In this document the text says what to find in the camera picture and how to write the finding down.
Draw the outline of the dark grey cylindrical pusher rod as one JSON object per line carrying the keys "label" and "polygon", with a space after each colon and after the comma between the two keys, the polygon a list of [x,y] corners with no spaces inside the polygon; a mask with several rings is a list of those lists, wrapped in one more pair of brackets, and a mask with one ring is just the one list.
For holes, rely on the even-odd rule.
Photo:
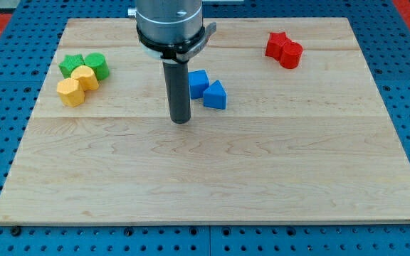
{"label": "dark grey cylindrical pusher rod", "polygon": [[188,65],[166,62],[162,65],[171,121],[176,124],[187,123],[191,119]]}

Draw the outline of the black clamp ring mount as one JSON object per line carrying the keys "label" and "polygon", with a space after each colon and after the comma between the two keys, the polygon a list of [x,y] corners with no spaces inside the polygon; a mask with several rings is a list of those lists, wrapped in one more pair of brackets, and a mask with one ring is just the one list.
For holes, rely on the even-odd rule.
{"label": "black clamp ring mount", "polygon": [[185,64],[206,47],[210,37],[217,30],[217,23],[211,22],[207,27],[202,26],[196,35],[181,43],[168,44],[148,39],[138,27],[136,29],[142,49],[148,56],[169,64]]}

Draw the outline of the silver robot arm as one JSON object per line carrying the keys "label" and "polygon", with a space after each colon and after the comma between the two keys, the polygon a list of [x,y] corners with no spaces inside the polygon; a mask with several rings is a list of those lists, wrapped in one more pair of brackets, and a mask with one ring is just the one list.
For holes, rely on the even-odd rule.
{"label": "silver robot arm", "polygon": [[127,10],[144,51],[162,62],[169,115],[176,124],[191,118],[188,62],[217,30],[215,22],[204,25],[202,9],[201,0],[139,0]]}

